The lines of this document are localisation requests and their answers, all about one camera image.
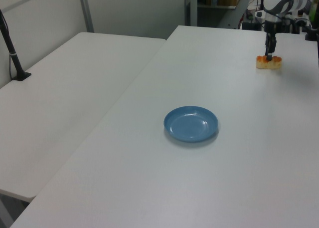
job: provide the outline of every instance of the plate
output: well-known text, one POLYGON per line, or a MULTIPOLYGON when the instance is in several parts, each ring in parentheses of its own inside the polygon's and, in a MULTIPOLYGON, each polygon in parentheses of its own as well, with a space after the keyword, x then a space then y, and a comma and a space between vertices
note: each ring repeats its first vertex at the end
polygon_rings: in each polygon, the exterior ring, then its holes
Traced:
POLYGON ((211 137, 218 129, 217 117, 209 110, 196 107, 179 107, 164 119, 168 133, 184 142, 200 142, 211 137))

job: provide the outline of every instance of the tabletop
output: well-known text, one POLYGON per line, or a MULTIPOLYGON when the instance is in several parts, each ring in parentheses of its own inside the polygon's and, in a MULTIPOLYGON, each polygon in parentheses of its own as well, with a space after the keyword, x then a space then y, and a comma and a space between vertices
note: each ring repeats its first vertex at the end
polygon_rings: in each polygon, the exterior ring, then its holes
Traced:
POLYGON ((80 33, 0 89, 0 193, 30 202, 164 42, 80 33))
POLYGON ((278 34, 283 67, 258 70, 264 41, 179 26, 12 227, 318 227, 317 44, 278 34), (171 138, 186 105, 217 135, 171 138))

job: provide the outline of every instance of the wall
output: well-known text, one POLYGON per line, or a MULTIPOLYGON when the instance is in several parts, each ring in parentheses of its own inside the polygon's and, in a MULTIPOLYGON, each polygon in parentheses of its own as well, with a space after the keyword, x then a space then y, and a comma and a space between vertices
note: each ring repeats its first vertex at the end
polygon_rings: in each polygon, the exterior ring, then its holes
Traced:
POLYGON ((167 39, 184 25, 184 0, 88 0, 95 32, 167 39))
MULTIPOLYGON (((86 31, 80 0, 30 0, 3 15, 24 70, 86 31)), ((10 81, 8 67, 9 54, 0 35, 0 88, 10 81)))

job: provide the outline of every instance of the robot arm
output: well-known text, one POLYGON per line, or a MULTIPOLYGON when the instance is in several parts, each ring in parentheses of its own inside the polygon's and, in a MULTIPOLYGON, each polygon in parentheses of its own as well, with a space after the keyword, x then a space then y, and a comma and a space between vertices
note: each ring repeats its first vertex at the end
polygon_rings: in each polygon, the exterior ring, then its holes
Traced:
POLYGON ((264 0, 264 11, 255 13, 256 17, 265 19, 267 60, 272 60, 276 48, 276 33, 281 32, 282 28, 282 17, 288 12, 303 9, 306 3, 307 0, 264 0))

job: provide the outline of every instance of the bread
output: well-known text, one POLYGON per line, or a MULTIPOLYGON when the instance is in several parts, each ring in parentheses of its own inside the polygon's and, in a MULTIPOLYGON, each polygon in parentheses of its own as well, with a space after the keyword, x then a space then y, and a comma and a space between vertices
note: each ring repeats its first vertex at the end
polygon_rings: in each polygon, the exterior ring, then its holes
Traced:
POLYGON ((261 69, 279 69, 281 68, 281 57, 273 56, 271 61, 266 56, 257 56, 256 67, 261 69))

